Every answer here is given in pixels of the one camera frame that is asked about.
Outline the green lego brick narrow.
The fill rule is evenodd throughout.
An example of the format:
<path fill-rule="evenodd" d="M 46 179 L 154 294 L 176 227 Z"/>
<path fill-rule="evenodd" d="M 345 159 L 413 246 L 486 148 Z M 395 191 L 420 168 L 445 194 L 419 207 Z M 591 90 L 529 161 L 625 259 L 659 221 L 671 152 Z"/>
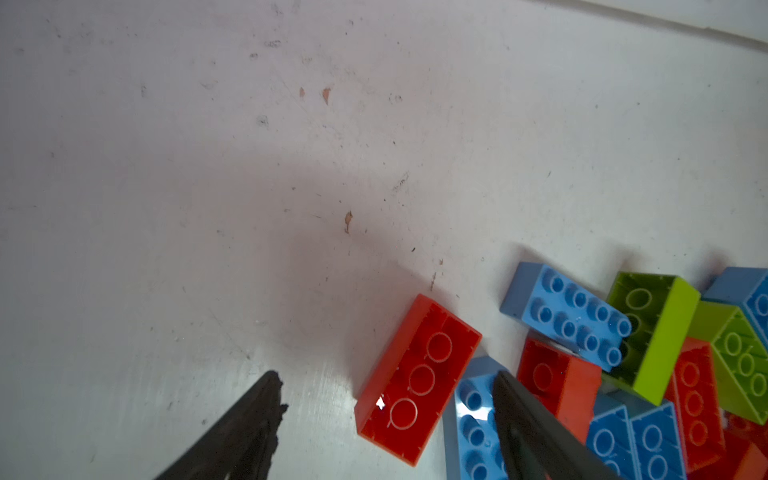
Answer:
<path fill-rule="evenodd" d="M 623 360 L 603 380 L 660 405 L 700 298 L 680 276 L 619 272 L 607 303 L 630 320 L 631 332 L 620 345 Z"/>

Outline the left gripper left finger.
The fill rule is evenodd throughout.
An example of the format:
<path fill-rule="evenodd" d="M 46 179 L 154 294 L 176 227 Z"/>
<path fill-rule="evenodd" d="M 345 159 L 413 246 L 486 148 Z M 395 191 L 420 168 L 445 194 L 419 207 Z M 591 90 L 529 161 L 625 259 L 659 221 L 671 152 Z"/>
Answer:
<path fill-rule="evenodd" d="M 288 406 L 269 370 L 160 479 L 265 479 Z"/>

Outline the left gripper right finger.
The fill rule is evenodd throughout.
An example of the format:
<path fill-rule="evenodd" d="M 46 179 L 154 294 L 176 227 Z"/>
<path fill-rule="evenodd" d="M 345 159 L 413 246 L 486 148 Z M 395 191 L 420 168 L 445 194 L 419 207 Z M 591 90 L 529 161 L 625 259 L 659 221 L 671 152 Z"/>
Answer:
<path fill-rule="evenodd" d="M 514 376 L 493 382 L 494 417 L 510 479 L 616 479 Z"/>

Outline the blue lego brick top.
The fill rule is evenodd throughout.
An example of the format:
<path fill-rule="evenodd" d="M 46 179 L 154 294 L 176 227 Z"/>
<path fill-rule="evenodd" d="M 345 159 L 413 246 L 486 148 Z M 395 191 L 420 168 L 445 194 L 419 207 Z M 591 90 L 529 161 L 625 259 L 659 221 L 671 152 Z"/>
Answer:
<path fill-rule="evenodd" d="M 738 306 L 767 347 L 767 269 L 727 267 L 704 292 L 710 302 Z"/>

